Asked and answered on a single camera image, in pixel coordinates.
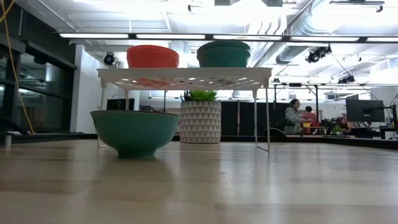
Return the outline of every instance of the red shirt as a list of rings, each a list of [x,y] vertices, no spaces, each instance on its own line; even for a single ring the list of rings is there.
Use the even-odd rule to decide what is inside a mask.
[[[303,116],[301,116],[303,119],[312,119],[312,121],[317,121],[317,116],[314,113],[311,112],[305,112]]]

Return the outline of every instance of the planter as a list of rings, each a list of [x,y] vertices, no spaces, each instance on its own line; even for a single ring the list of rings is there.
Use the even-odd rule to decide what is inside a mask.
[[[181,103],[180,142],[219,143],[221,103],[185,101]]]

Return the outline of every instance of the orange bowl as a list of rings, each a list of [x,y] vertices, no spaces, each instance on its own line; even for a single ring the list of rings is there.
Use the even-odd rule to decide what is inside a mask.
[[[129,68],[177,68],[179,55],[171,49],[139,45],[127,50]]]
[[[168,49],[167,47],[161,47],[161,46],[156,46],[156,45],[137,45],[130,47],[127,52],[134,53],[137,50],[156,50],[156,51],[161,51],[165,53],[169,53],[170,55],[173,55],[174,57],[179,57],[179,54],[175,52],[172,49]]]

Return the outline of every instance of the person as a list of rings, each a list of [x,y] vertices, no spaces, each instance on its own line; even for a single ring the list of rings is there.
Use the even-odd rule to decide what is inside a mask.
[[[343,129],[343,132],[351,132],[351,130],[354,128],[354,125],[347,120],[347,115],[341,117],[338,126]]]
[[[312,113],[312,107],[311,106],[306,106],[305,107],[305,114],[301,116],[303,119],[311,119],[313,122],[317,120],[317,116]],[[310,128],[305,128],[305,134],[311,134],[311,129]]]
[[[294,99],[290,102],[290,106],[285,111],[285,134],[298,134],[301,133],[300,124],[312,122],[312,119],[301,118],[297,110],[300,108],[300,101]]]
[[[312,107],[311,106],[306,106],[305,107],[305,114],[303,114],[301,116],[301,118],[303,119],[311,119],[312,121],[316,121],[317,120],[317,116],[312,113]]]

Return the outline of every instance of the yellow cable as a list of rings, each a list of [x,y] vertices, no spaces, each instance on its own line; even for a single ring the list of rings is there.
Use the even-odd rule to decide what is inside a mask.
[[[32,123],[30,122],[30,119],[29,119],[29,117],[27,115],[25,104],[24,104],[24,100],[22,99],[22,94],[19,91],[19,80],[18,80],[18,76],[17,76],[17,70],[15,69],[14,60],[12,59],[11,41],[10,41],[10,36],[9,36],[9,33],[8,33],[8,25],[7,25],[7,17],[6,16],[7,16],[7,13],[9,12],[9,10],[11,9],[12,5],[14,4],[14,1],[15,0],[11,1],[10,6],[6,10],[6,8],[4,7],[4,0],[2,0],[2,13],[3,13],[3,16],[2,16],[2,18],[0,18],[0,23],[2,22],[2,20],[4,20],[4,25],[6,26],[6,37],[7,37],[8,49],[9,49],[10,58],[11,58],[12,71],[14,72],[14,76],[15,76],[15,84],[16,84],[17,89],[18,89],[19,99],[21,100],[21,104],[22,104],[22,108],[24,109],[26,120],[29,123],[30,133],[33,134],[35,132],[33,130]]]
[[[11,7],[12,7],[12,5],[14,4],[14,2],[15,2],[15,0],[13,0],[13,1],[11,2],[11,4],[8,6],[6,12],[3,11],[3,14],[2,14],[2,16],[1,16],[1,18],[0,18],[0,23],[1,23],[2,20],[6,17],[6,15],[8,14],[8,12],[11,10]]]

